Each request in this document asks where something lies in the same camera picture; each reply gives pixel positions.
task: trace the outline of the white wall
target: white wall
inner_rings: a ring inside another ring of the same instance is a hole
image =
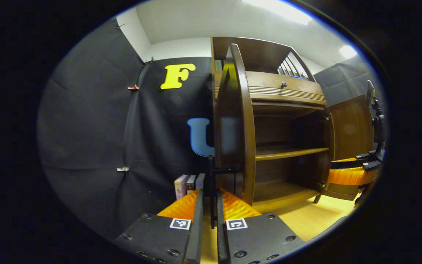
[[[211,39],[209,37],[184,38],[151,45],[148,58],[162,60],[182,57],[211,57]]]
[[[148,58],[148,52],[151,48],[151,43],[139,21],[136,8],[131,8],[130,10],[119,14],[117,16],[117,22],[118,25],[121,26],[120,29],[124,33],[126,39],[132,45],[139,57],[143,61],[150,60],[151,57]]]
[[[151,45],[148,36],[139,20],[136,8],[131,8],[117,16],[118,25],[136,53],[143,61],[163,60],[182,57],[211,57],[211,40],[209,37],[184,38],[154,43]],[[325,67],[300,56],[312,74],[324,70]]]
[[[304,61],[305,65],[307,65],[308,69],[310,70],[312,74],[318,73],[321,70],[325,70],[325,67],[318,65],[317,63],[312,62],[311,60],[307,58],[304,58],[302,56],[300,56],[300,58]]]

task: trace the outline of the yellow letter f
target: yellow letter f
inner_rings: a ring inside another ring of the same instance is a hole
[[[196,67],[192,63],[188,63],[186,65],[168,65],[166,66],[166,70],[166,80],[160,88],[174,89],[182,86],[181,82],[179,82],[179,77],[182,81],[185,81],[188,79],[188,70],[196,70]]]

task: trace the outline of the orange soft finger pad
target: orange soft finger pad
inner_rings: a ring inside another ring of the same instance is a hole
[[[198,198],[198,192],[195,190],[192,193],[178,199],[173,204],[167,206],[166,209],[162,210],[158,216],[170,217],[178,219],[189,219],[193,222],[193,215],[195,213],[196,199]]]
[[[333,160],[332,162],[355,161],[355,160],[357,160],[357,158],[349,158],[349,159],[344,159],[344,160]]]
[[[327,182],[345,185],[363,185],[372,182],[376,172],[376,169],[366,172],[363,167],[330,169]]]
[[[248,205],[248,203],[222,188],[221,194],[222,203],[224,205],[224,221],[262,215],[256,209]]]

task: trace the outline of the cabinet drawer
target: cabinet drawer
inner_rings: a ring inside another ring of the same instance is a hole
[[[325,96],[316,82],[256,71],[248,71],[246,74],[252,100],[301,102],[326,106]]]

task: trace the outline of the ceiling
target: ceiling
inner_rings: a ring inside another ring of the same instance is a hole
[[[307,26],[240,0],[151,0],[136,7],[151,44],[191,37],[233,36],[293,47],[323,67],[345,58],[347,43],[321,22]]]

